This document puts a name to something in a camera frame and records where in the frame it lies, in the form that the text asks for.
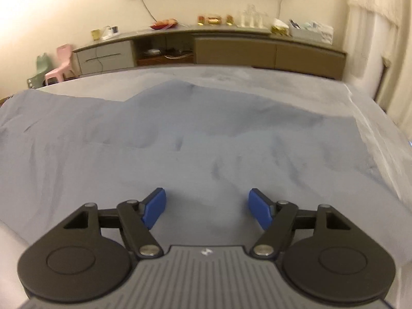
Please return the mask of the grey trousers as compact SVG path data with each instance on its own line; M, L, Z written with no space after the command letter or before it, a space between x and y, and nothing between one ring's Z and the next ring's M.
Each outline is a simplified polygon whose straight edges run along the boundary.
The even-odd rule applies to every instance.
M113 208L155 188L163 246L250 246L248 192L330 204L411 259L411 212L348 117L173 80L124 102L26 91L1 108L1 219L34 242L86 202Z

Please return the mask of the long grey TV cabinet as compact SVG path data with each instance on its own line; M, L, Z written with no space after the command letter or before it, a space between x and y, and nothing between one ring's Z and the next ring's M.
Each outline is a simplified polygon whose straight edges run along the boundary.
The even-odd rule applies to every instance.
M332 45L230 26L148 29L74 49L82 76L168 64L248 66L343 78L346 53Z

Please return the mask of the pink plastic chair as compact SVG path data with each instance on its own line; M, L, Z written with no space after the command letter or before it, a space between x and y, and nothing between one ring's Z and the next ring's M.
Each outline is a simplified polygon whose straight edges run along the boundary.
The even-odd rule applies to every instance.
M73 76L76 78L78 74L72 64L73 46L65 44L57 47L57 58L59 66L45 74L45 85L48 86L49 81L55 79L58 83L64 81L64 77Z

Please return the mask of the green plastic chair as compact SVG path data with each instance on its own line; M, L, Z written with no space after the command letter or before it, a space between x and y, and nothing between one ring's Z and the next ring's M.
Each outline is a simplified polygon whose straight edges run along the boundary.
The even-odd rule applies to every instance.
M27 80L29 89L38 89L45 84L45 75L52 70L52 62L46 53L36 58L36 73Z

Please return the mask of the white power strip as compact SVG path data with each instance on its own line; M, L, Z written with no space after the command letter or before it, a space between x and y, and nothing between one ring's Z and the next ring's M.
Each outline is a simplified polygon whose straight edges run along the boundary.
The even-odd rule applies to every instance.
M101 30L101 40L108 40L119 35L118 26L106 26Z

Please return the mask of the yellow cup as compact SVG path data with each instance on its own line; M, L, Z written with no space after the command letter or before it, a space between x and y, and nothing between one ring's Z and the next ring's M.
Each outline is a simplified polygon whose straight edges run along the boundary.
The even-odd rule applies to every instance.
M100 40L101 38L101 30L100 29L94 29L91 31L91 37L93 41Z

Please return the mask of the white storage box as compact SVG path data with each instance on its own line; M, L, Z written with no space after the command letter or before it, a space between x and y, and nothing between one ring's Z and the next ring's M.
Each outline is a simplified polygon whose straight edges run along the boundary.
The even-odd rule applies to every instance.
M299 24L289 19L289 33L292 37L312 42L322 42L332 45L334 28L319 22L311 21Z

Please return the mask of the gold tissue box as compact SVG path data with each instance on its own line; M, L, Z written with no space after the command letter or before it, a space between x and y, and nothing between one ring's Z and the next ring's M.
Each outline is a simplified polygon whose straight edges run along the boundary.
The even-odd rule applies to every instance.
M270 30L276 35L289 36L289 26L278 18L274 19Z

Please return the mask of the red fruit plate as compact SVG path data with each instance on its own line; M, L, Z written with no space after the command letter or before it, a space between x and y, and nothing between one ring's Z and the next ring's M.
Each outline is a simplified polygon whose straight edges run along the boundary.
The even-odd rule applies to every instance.
M176 19L167 19L167 20L161 20L161 21L155 22L154 24L150 26L150 28L158 31L158 30L171 29L177 25L178 25L178 21L176 21Z

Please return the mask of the glass cups set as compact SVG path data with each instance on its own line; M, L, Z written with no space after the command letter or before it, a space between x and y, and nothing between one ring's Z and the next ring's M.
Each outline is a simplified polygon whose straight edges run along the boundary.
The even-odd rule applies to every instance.
M240 14L238 27L248 29L264 29L268 14L260 12L253 4L248 4Z

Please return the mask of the gold incense burner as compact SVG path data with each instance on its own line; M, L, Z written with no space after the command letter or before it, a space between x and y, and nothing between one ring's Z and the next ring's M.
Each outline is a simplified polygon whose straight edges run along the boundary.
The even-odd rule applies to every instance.
M208 15L206 21L208 25L220 25L222 23L221 16L219 15Z

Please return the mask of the white lace curtain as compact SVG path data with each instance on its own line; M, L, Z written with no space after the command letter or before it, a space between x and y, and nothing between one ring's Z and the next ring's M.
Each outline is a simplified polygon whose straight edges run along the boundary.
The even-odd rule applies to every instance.
M344 81L411 134L411 0L348 0Z

